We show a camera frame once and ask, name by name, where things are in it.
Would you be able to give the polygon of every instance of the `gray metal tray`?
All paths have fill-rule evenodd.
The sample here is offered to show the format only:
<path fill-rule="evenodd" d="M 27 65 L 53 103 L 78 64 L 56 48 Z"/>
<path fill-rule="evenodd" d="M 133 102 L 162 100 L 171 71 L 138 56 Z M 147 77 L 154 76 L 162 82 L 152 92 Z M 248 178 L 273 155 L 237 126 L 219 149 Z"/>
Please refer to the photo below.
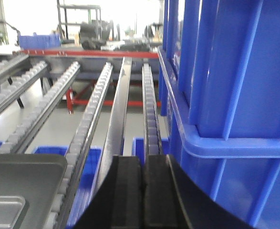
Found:
<path fill-rule="evenodd" d="M 24 206 L 23 197 L 0 196 L 0 229 L 14 228 Z"/>
<path fill-rule="evenodd" d="M 66 159 L 60 155 L 0 155 L 0 197 L 25 200 L 21 208 L 22 201 L 16 203 L 15 199 L 13 212 L 6 217 L 4 211 L 0 213 L 4 216 L 0 229 L 42 229 L 66 167 Z"/>

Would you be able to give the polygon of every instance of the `gray floor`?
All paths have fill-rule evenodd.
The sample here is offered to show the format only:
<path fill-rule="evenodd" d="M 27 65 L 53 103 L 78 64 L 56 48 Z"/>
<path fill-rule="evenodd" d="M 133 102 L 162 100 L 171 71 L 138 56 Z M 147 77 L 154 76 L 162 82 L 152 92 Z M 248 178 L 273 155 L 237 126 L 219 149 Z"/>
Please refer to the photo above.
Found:
<path fill-rule="evenodd" d="M 73 89 L 76 91 L 86 84 L 85 82 L 75 82 Z M 129 93 L 129 99 L 141 100 L 142 92 L 139 87 L 131 87 Z M 107 99 L 113 99 L 114 89 L 109 88 Z M 0 141 L 5 141 L 10 133 L 12 133 L 16 126 L 21 124 L 23 118 L 25 118 L 31 110 L 38 104 L 42 97 L 40 82 L 36 82 L 33 86 L 26 91 L 22 96 L 22 102 L 25 108 L 20 109 L 17 102 L 14 102 L 0 115 Z M 40 132 L 36 135 L 32 144 L 27 149 L 26 153 L 31 153 L 37 146 L 62 146 L 69 145 L 76 128 L 83 115 L 85 106 L 75 105 L 74 113 L 69 114 L 66 108 L 66 101 L 62 100 L 58 106 L 54 109 L 49 119 L 46 121 Z M 100 119 L 94 134 L 93 146 L 104 145 L 107 128 L 109 125 L 110 107 L 103 107 Z M 166 136 L 165 124 L 163 118 L 159 117 L 161 136 Z M 128 107 L 127 119 L 125 126 L 125 141 L 124 141 L 124 155 L 130 155 L 132 149 L 132 141 L 134 137 L 143 137 L 143 110 L 142 108 Z"/>

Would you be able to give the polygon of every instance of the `blue crate rim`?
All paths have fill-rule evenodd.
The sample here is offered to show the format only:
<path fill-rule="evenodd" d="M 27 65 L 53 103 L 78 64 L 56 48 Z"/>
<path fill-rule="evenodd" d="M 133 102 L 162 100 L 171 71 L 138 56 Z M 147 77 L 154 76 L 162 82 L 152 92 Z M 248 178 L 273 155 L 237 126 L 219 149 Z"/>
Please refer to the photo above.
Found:
<path fill-rule="evenodd" d="M 176 74 L 162 46 L 158 48 L 170 101 L 176 118 L 182 146 L 187 153 L 200 158 L 280 158 L 280 139 L 265 138 L 204 138 L 196 126 L 188 123 L 188 106 L 178 89 Z"/>

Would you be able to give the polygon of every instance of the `metal rail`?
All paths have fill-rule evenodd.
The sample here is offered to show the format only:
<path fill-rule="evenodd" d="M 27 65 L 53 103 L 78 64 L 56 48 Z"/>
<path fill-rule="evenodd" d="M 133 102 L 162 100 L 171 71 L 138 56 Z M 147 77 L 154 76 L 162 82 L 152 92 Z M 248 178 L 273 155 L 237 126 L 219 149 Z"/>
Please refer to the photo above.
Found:
<path fill-rule="evenodd" d="M 112 69 L 113 66 L 110 63 L 106 63 L 91 94 L 90 100 L 83 114 L 83 118 L 67 150 L 65 157 L 68 161 L 68 167 L 71 171 L 74 170 L 74 172 L 68 172 L 64 176 L 65 179 L 70 181 L 70 184 L 66 193 L 59 193 L 59 195 L 64 194 L 65 199 L 62 203 L 60 211 L 57 212 L 59 216 L 55 229 L 64 229 L 66 227 L 75 193 L 79 185 L 83 167 L 87 159 L 93 135 L 101 113 L 101 108 L 108 91 Z"/>
<path fill-rule="evenodd" d="M 153 75 L 150 66 L 145 63 L 142 68 L 142 92 L 144 115 L 144 153 L 148 155 L 162 154 L 160 127 L 156 106 Z"/>
<path fill-rule="evenodd" d="M 0 114 L 3 112 L 14 100 L 18 99 L 38 78 L 42 77 L 47 71 L 47 63 L 39 62 L 28 72 L 23 74 L 15 82 L 9 85 L 0 93 Z"/>
<path fill-rule="evenodd" d="M 124 146 L 124 126 L 129 93 L 132 58 L 123 58 L 114 103 L 111 110 L 109 127 L 101 160 L 98 163 L 90 198 L 92 199 L 109 171 L 114 155 L 121 155 Z"/>
<path fill-rule="evenodd" d="M 58 79 L 54 86 L 47 92 L 38 106 L 18 126 L 4 144 L 0 147 L 0 153 L 23 154 L 32 142 L 48 116 L 62 99 L 62 96 L 71 86 L 76 75 L 80 71 L 78 62 L 74 62 L 69 69 Z"/>
<path fill-rule="evenodd" d="M 28 55 L 18 55 L 8 62 L 0 63 L 0 83 L 7 80 L 11 75 L 16 73 L 19 68 L 28 64 L 30 66 L 30 60 Z"/>

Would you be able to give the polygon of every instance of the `red metal frame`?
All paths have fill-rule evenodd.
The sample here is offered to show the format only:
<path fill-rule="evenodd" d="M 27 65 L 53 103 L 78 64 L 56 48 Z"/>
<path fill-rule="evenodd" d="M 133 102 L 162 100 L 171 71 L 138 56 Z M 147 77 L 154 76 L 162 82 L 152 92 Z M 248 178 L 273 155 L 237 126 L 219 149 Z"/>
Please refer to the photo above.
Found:
<path fill-rule="evenodd" d="M 147 59 L 158 59 L 158 53 L 156 52 L 122 52 L 122 51 L 96 51 L 96 50 L 83 50 L 83 51 L 75 51 L 75 50 L 21 50 L 20 52 L 26 53 L 28 55 L 32 56 L 47 56 L 47 55 L 53 55 L 53 56 L 92 56 L 92 57 L 117 57 L 117 58 L 123 58 L 123 57 L 132 57 L 132 58 L 147 58 Z M 132 83 L 131 85 L 138 85 L 142 86 L 141 83 Z M 66 98 L 67 98 L 67 108 L 69 112 L 73 113 L 73 104 L 78 105 L 87 105 L 88 100 L 80 99 L 81 96 L 92 86 L 92 84 L 89 84 L 86 86 L 80 93 L 78 93 L 74 98 L 71 98 L 71 94 L 73 94 L 72 88 L 70 87 L 68 91 L 66 92 Z M 106 106 L 112 106 L 113 101 L 112 100 L 105 100 L 104 105 Z M 128 106 L 136 106 L 136 107 L 142 107 L 143 102 L 142 101 L 128 101 Z"/>
<path fill-rule="evenodd" d="M 72 88 L 70 87 L 68 89 L 68 91 L 66 92 L 66 97 L 67 97 L 67 108 L 68 108 L 70 114 L 73 113 L 73 105 L 74 104 L 77 104 L 77 105 L 87 105 L 88 104 L 89 100 L 79 99 L 79 98 L 89 89 L 90 86 L 91 86 L 91 84 L 86 86 L 74 98 L 71 98 L 71 94 L 73 93 Z M 105 106 L 112 106 L 113 105 L 113 100 L 105 100 L 104 101 L 104 105 Z M 133 106 L 133 107 L 142 107 L 143 106 L 143 102 L 142 101 L 128 101 L 127 105 L 128 106 Z M 161 106 L 161 102 L 160 101 L 157 102 L 157 106 L 158 107 Z"/>
<path fill-rule="evenodd" d="M 158 53 L 156 52 L 123 52 L 123 51 L 97 51 L 97 50 L 22 50 L 20 52 L 32 56 L 93 56 L 93 57 L 132 57 L 132 58 L 149 58 L 157 59 Z"/>

